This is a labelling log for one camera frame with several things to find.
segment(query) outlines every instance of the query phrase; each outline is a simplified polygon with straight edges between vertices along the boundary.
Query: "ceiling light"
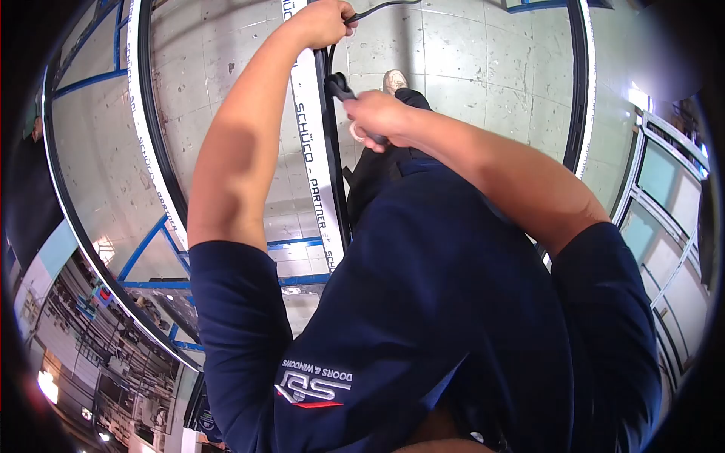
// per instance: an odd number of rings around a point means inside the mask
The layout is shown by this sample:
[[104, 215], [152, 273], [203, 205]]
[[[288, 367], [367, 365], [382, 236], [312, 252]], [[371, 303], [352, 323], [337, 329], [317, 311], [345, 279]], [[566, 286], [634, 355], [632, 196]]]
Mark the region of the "ceiling light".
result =
[[53, 404], [58, 403], [58, 386], [53, 383], [53, 375], [47, 371], [38, 371], [38, 387]]

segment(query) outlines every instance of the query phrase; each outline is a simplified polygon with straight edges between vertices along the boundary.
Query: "black pants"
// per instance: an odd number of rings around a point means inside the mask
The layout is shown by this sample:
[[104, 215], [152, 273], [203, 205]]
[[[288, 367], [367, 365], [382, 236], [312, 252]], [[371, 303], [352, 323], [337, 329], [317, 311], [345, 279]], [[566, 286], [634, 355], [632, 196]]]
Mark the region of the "black pants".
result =
[[[395, 92], [395, 97], [411, 107], [433, 111], [426, 97], [416, 90], [400, 88]], [[384, 153], [376, 153], [370, 148], [363, 149], [360, 161], [355, 165], [355, 171], [352, 174], [349, 171], [344, 172], [347, 174], [346, 179], [350, 186], [347, 196], [347, 212], [353, 232], [363, 211], [380, 193], [380, 190], [386, 184], [401, 177], [398, 163], [412, 159], [429, 159], [437, 162], [420, 149], [399, 148], [390, 145]]]

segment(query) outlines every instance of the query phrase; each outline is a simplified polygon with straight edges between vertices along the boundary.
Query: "cable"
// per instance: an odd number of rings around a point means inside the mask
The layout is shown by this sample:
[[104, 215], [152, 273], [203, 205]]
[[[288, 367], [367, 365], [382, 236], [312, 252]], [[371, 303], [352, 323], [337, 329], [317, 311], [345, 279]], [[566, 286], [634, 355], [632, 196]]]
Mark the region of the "cable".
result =
[[414, 5], [417, 3], [420, 3], [422, 0], [393, 0], [393, 1], [386, 1], [385, 3], [379, 4], [377, 7], [370, 8], [368, 11], [361, 12], [359, 14], [354, 14], [351, 18], [345, 21], [345, 25], [350, 25], [356, 20], [365, 19], [370, 14], [373, 14], [375, 11], [379, 9], [383, 9], [384, 7], [390, 7], [392, 5], [401, 5], [401, 4], [409, 4]]
[[[358, 14], [354, 14], [351, 18], [349, 18], [348, 20], [345, 20], [344, 24], [345, 25], [350, 25], [351, 23], [353, 23], [353, 22], [355, 22], [357, 20], [365, 19], [370, 14], [373, 14], [375, 11], [378, 11], [379, 9], [383, 9], [384, 7], [390, 7], [392, 5], [400, 5], [400, 4], [413, 5], [413, 4], [420, 3], [421, 1], [422, 0], [392, 0], [392, 1], [386, 1], [385, 3], [381, 3], [381, 4], [379, 4], [376, 7], [370, 8], [368, 11], [361, 12], [361, 13], [358, 13]], [[332, 46], [330, 46], [330, 51], [329, 51], [328, 58], [327, 58], [327, 75], [331, 75], [332, 74], [332, 59], [335, 56], [335, 47], [336, 47], [335, 44], [333, 44]]]

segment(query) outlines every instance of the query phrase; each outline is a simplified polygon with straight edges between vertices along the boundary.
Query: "navy blue t-shirt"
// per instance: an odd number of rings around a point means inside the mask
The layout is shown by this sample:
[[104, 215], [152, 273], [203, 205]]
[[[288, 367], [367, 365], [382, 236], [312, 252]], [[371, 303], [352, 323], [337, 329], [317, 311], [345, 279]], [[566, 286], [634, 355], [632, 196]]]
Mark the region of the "navy blue t-shirt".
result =
[[404, 174], [368, 205], [294, 341], [266, 253], [191, 249], [227, 445], [390, 452], [445, 398], [460, 437], [494, 451], [639, 451], [661, 382], [649, 299], [617, 228], [587, 228], [549, 274], [451, 170]]

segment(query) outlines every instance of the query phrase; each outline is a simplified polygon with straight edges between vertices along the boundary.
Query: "shoe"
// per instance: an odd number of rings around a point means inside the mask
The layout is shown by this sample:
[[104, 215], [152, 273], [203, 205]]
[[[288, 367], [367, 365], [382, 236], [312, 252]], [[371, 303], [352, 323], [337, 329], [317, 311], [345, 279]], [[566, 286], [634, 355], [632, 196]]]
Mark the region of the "shoe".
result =
[[397, 69], [390, 70], [383, 77], [383, 89], [391, 96], [401, 88], [407, 88], [407, 80], [402, 72]]

